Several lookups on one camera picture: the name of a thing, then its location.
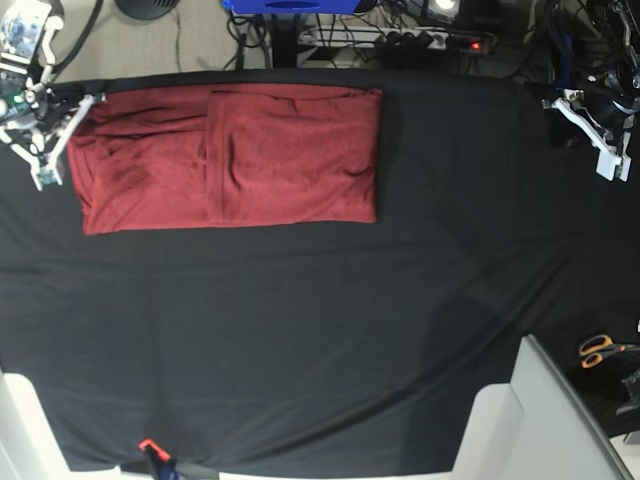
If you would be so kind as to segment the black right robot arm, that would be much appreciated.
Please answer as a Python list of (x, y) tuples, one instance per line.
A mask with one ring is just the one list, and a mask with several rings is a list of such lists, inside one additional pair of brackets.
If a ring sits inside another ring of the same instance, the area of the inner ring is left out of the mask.
[(59, 1), (15, 1), (1, 18), (1, 144), (29, 165), (37, 190), (63, 184), (60, 157), (90, 109), (105, 100), (54, 84), (77, 56), (101, 12), (97, 1), (80, 37), (59, 61), (53, 40), (65, 26)]

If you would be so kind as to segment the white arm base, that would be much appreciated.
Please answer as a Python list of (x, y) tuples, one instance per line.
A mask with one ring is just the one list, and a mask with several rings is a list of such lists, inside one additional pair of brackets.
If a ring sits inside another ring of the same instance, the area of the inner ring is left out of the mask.
[(511, 379), (476, 395), (453, 479), (631, 479), (624, 461), (533, 335)]
[(32, 383), (1, 372), (2, 479), (122, 479), (119, 468), (72, 472)]

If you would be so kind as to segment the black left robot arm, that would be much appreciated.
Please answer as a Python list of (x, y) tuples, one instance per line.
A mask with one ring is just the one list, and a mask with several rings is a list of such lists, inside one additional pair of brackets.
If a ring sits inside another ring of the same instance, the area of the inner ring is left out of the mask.
[(561, 1), (548, 1), (544, 26), (560, 57), (555, 92), (543, 100), (561, 124), (558, 141), (585, 140), (597, 151), (595, 171), (626, 182), (627, 153), (639, 122), (639, 3), (580, 1), (583, 20), (565, 20)]

